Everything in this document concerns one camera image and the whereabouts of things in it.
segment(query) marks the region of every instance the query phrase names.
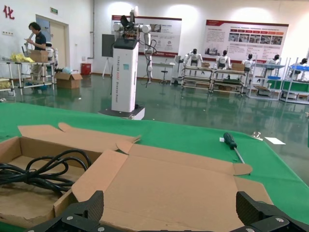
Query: green tablecloth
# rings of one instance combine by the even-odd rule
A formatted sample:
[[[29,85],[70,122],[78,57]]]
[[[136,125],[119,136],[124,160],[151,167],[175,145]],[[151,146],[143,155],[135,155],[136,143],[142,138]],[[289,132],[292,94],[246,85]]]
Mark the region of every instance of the green tablecloth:
[[[23,103],[0,103],[0,141],[20,136],[18,125],[59,122],[72,126],[130,136],[141,135],[140,144],[189,152],[235,162],[236,153],[219,142],[225,131],[157,121],[133,121],[104,115],[54,109]],[[264,184],[273,203],[294,219],[309,224],[309,187],[265,143],[232,132],[238,150],[253,172],[244,178]],[[19,231],[0,224],[0,231]]]

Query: coiled black cable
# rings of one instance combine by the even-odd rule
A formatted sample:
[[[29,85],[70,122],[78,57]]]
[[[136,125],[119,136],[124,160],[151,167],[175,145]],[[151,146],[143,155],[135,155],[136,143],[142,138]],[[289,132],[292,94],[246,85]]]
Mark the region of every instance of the coiled black cable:
[[[87,164],[85,164],[77,157],[65,157],[61,159],[62,156],[75,152],[80,153],[86,159]],[[44,159],[49,160],[44,166],[42,166],[38,170],[31,169],[32,164]],[[33,159],[28,163],[25,170],[8,163],[0,163],[0,185],[24,182],[29,185],[34,185],[43,189],[52,190],[55,193],[62,195],[62,192],[68,191],[70,187],[74,184],[74,181],[60,177],[69,170],[69,165],[67,164],[67,161],[69,160],[74,160],[78,162],[85,171],[91,165],[91,160],[88,155],[84,151],[79,149],[67,150],[55,157],[43,156]],[[61,164],[64,165],[63,171],[52,174],[44,174],[45,172]]]

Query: screwdriver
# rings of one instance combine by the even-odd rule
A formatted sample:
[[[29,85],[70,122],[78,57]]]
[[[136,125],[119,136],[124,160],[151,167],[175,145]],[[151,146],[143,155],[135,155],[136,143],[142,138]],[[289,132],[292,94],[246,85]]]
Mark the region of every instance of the screwdriver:
[[[230,133],[224,133],[223,137],[224,137],[224,142],[230,147],[230,149],[236,151],[236,154],[239,157],[240,161],[242,163],[245,163],[240,153],[237,151],[237,143],[235,143],[233,136]]]

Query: poster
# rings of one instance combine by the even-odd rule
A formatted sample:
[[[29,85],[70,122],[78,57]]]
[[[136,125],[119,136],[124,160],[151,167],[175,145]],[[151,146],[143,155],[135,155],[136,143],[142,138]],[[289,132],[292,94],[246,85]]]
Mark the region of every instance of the poster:
[[[220,20],[207,20],[202,57],[214,60],[224,50],[232,62],[253,58],[265,63],[281,55],[288,24],[247,23]]]
[[[120,23],[121,16],[112,15],[112,33],[114,23]],[[150,25],[151,39],[156,41],[157,53],[154,56],[175,57],[179,52],[180,34],[182,29],[181,18],[160,18],[160,17],[136,17],[136,23]],[[140,34],[140,40],[144,42],[143,33]],[[140,54],[144,54],[145,46],[140,44]]]

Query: black screwdriver handle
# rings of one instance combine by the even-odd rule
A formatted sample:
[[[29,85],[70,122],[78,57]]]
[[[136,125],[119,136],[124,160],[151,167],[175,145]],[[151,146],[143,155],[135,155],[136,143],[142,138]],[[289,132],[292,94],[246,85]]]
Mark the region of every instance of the black screwdriver handle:
[[[235,143],[233,136],[230,133],[224,133],[224,142],[230,147],[231,150],[237,148],[237,143]]]

